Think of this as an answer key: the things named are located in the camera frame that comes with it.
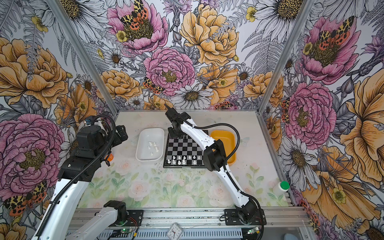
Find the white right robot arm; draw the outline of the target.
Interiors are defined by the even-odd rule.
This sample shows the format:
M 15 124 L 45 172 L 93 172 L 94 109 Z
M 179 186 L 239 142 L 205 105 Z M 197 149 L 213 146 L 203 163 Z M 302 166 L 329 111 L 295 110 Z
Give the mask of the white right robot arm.
M 185 135 L 191 137 L 195 143 L 203 150 L 203 163 L 207 170 L 214 172 L 222 181 L 222 184 L 229 191 L 238 211 L 240 222 L 249 225 L 258 220 L 259 225 L 263 226 L 263 213 L 259 201 L 250 194 L 244 192 L 238 181 L 232 174 L 228 160 L 232 157 L 240 145 L 239 131 L 232 125 L 218 123 L 204 127 L 198 127 L 194 120 L 186 112 L 178 113 L 175 108 L 166 105 L 166 117 L 171 122 L 168 132 L 171 138 L 181 138 Z M 215 140 L 204 132 L 206 129 L 214 127 L 229 127 L 236 133 L 237 143 L 235 148 L 226 154 L 224 144 L 221 140 Z

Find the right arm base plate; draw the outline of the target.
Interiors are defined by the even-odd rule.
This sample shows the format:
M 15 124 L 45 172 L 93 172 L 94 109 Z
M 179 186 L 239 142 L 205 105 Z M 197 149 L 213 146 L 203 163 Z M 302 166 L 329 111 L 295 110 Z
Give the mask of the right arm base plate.
M 263 210 L 247 215 L 238 209 L 224 209 L 226 226 L 265 226 L 266 216 Z

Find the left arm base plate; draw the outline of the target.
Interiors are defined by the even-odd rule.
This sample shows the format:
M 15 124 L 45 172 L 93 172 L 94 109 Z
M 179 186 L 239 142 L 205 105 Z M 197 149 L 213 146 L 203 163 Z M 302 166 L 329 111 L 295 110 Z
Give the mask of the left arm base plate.
M 144 210 L 127 210 L 127 220 L 125 227 L 140 227 L 143 221 Z

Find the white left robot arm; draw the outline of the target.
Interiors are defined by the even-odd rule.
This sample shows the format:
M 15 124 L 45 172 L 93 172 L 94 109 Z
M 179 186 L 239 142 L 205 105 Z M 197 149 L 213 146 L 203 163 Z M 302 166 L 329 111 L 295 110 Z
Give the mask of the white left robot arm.
M 78 203 L 102 163 L 110 165 L 112 148 L 128 139 L 126 128 L 106 114 L 91 116 L 76 134 L 78 146 L 70 151 L 58 173 L 53 198 L 33 235 L 34 240 L 63 240 Z

